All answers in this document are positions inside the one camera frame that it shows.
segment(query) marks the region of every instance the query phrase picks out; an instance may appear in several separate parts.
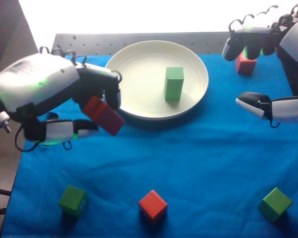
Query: perforated metal panel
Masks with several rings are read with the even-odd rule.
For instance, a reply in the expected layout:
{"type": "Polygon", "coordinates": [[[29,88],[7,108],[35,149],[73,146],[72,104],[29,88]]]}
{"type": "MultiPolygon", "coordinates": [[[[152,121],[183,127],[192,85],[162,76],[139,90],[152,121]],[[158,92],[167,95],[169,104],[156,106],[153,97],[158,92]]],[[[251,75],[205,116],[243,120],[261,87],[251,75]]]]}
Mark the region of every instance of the perforated metal panel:
{"type": "Polygon", "coordinates": [[[228,32],[57,34],[53,48],[71,49],[78,55],[114,55],[137,42],[163,40],[183,45],[196,54],[215,54],[222,52],[228,38],[228,32]]]}

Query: green cube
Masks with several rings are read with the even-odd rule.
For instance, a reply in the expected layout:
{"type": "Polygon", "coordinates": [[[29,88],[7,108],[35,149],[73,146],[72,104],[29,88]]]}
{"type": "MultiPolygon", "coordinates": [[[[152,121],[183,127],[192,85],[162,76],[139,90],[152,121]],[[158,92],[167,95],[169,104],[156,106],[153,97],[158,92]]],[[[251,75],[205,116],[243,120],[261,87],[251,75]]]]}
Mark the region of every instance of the green cube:
{"type": "Polygon", "coordinates": [[[167,67],[164,83],[164,99],[166,101],[180,101],[183,80],[183,67],[167,67]]]}
{"type": "Polygon", "coordinates": [[[65,213],[76,217],[81,216],[86,205],[86,192],[71,185],[68,185],[61,200],[59,201],[59,206],[65,213]]]}
{"type": "Polygon", "coordinates": [[[278,188],[274,188],[259,204],[258,209],[271,222],[275,222],[292,205],[292,201],[278,188]]]}

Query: table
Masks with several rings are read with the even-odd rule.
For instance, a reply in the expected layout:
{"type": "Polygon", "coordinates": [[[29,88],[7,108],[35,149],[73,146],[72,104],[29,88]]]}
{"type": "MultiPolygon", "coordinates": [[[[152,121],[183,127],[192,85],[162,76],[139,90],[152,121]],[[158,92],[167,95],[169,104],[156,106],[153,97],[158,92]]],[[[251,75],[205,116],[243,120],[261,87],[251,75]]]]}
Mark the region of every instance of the table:
{"type": "MultiPolygon", "coordinates": [[[[260,57],[253,76],[244,77],[221,55],[199,56],[209,88],[183,125],[126,125],[116,137],[102,130],[73,141],[70,151],[57,145],[23,153],[2,237],[298,237],[298,123],[271,129],[235,103],[244,91],[291,95],[281,63],[276,55],[260,57]],[[68,184],[89,198],[76,222],[58,207],[68,184]],[[294,203],[273,225],[257,207],[275,187],[294,203]],[[138,210],[152,189],[168,203],[154,229],[138,210]]],[[[88,62],[105,66],[109,59],[88,62]]],[[[61,119],[86,118],[72,101],[54,111],[61,119]]]]}

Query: white background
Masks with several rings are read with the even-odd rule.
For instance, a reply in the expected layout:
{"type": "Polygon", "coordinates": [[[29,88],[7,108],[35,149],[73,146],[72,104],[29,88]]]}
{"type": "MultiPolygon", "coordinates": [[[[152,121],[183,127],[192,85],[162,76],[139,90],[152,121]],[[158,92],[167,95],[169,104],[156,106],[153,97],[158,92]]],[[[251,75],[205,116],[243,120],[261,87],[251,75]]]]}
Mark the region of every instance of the white background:
{"type": "Polygon", "coordinates": [[[256,24],[290,13],[298,0],[19,0],[37,47],[52,47],[56,33],[228,31],[234,19],[266,11],[256,24]]]}

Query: white plate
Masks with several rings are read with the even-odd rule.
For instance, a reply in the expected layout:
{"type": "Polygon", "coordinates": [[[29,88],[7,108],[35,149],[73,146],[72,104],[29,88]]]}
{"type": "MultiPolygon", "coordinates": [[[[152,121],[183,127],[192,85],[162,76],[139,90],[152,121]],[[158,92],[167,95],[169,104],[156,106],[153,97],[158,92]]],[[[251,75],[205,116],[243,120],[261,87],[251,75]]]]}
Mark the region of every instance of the white plate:
{"type": "Polygon", "coordinates": [[[188,48],[167,41],[143,41],[116,53],[106,65],[121,72],[120,109],[134,117],[162,120],[193,108],[204,96],[209,76],[201,59],[188,48]],[[183,67],[184,82],[179,102],[164,100],[167,67],[183,67]]]}

